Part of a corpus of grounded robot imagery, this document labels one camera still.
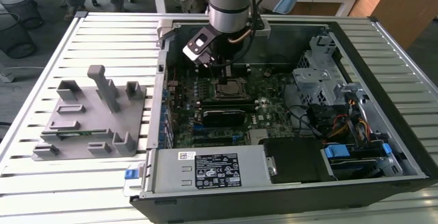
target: blue latch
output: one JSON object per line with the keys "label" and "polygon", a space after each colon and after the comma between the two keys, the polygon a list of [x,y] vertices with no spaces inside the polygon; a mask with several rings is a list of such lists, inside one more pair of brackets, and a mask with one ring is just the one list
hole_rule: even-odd
{"label": "blue latch", "polygon": [[349,152],[345,145],[329,145],[323,149],[327,158],[349,156]]}
{"label": "blue latch", "polygon": [[383,143],[381,147],[387,155],[392,153],[392,149],[388,143]]}
{"label": "blue latch", "polygon": [[126,169],[124,171],[124,179],[137,179],[138,178],[138,170],[137,169]]}
{"label": "blue latch", "polygon": [[233,136],[232,136],[232,145],[236,145],[236,144],[237,144],[237,139],[238,139],[240,137],[241,137],[240,135],[233,135]]}

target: slatted metal table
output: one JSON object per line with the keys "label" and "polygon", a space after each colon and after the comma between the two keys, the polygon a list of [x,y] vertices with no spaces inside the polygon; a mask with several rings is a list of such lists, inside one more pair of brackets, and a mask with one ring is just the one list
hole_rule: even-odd
{"label": "slatted metal table", "polygon": [[[428,153],[438,161],[438,91],[379,23],[348,17],[283,17],[269,19],[325,21],[335,19]],[[205,19],[198,15],[89,13],[74,18],[46,68],[0,144],[0,223],[149,223],[122,195],[124,169],[144,160],[149,110],[158,48],[160,19]],[[357,80],[344,62],[347,73]],[[80,86],[89,65],[105,65],[116,85],[146,85],[138,153],[133,157],[38,161],[30,159],[39,132],[54,108],[55,86],[64,79]],[[395,195],[364,208],[289,215],[217,220],[202,223],[436,223],[438,190],[428,187]]]}

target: chair leg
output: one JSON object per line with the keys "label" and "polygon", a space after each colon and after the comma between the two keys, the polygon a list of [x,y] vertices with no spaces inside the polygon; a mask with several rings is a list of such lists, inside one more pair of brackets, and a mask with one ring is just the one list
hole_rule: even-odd
{"label": "chair leg", "polygon": [[93,4],[94,7],[100,7],[100,3],[97,3],[97,0],[90,0],[90,3]]}
{"label": "chair leg", "polygon": [[62,1],[62,4],[60,5],[60,7],[61,7],[62,9],[66,8],[66,0]]}

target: white label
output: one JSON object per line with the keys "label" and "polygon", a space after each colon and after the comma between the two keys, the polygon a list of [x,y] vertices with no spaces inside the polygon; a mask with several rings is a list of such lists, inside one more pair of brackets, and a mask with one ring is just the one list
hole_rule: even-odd
{"label": "white label", "polygon": [[240,177],[230,177],[230,178],[228,178],[228,179],[229,179],[229,182],[240,181]]}
{"label": "white label", "polygon": [[196,151],[177,152],[177,160],[194,160]]}

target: mesh trash bin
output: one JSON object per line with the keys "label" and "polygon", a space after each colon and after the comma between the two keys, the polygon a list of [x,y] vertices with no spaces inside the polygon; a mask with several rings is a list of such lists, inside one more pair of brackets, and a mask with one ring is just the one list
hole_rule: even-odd
{"label": "mesh trash bin", "polygon": [[21,25],[26,29],[37,28],[43,20],[35,8],[34,0],[0,0],[0,3],[9,13],[17,14]]}
{"label": "mesh trash bin", "polygon": [[0,50],[10,58],[22,58],[35,51],[35,45],[19,24],[19,16],[0,14]]}

